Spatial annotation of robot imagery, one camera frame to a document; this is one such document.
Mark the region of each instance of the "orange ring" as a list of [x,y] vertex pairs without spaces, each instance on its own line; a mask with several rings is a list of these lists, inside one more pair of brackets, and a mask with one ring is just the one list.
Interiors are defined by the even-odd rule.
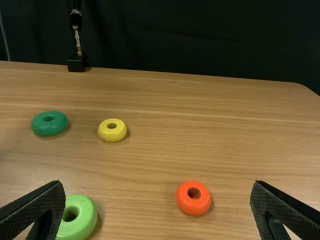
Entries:
[[211,205],[211,196],[205,185],[192,180],[178,187],[175,200],[181,211],[190,216],[205,214]]

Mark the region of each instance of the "black stand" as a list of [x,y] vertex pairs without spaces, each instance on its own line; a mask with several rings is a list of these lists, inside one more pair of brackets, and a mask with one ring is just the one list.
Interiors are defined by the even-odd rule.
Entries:
[[82,55],[73,54],[66,62],[69,72],[84,73],[88,67],[88,57],[85,52],[82,52]]
[[253,185],[250,206],[262,240],[320,239],[320,212],[264,181]]
[[0,239],[12,240],[35,222],[26,240],[55,240],[65,207],[62,183],[49,182],[0,208]]

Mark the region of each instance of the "black base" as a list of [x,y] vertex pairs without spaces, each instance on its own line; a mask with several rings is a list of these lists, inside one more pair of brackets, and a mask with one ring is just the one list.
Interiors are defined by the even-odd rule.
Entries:
[[84,73],[85,68],[88,66],[88,57],[82,52],[82,55],[73,54],[67,60],[67,66],[69,72]]

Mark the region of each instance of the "yellow ring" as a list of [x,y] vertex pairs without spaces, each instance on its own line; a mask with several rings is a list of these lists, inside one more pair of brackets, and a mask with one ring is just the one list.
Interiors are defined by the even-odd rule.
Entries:
[[126,124],[116,118],[110,118],[100,123],[98,127],[99,137],[106,142],[118,142],[125,137],[127,133]]

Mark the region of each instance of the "ring hole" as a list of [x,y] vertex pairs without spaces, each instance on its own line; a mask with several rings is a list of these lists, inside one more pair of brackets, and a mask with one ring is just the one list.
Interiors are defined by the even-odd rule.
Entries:
[[107,126],[106,126],[108,129],[115,129],[117,127],[117,124],[115,124],[114,122],[112,123],[109,123]]
[[188,196],[192,199],[199,199],[201,197],[201,191],[196,187],[191,187],[187,191]]
[[79,210],[75,206],[70,206],[64,210],[62,220],[65,222],[72,222],[75,220],[79,215]]
[[45,117],[43,118],[43,120],[44,120],[45,122],[50,122],[50,121],[52,121],[53,119],[54,119],[54,116],[52,116],[52,115],[45,116]]

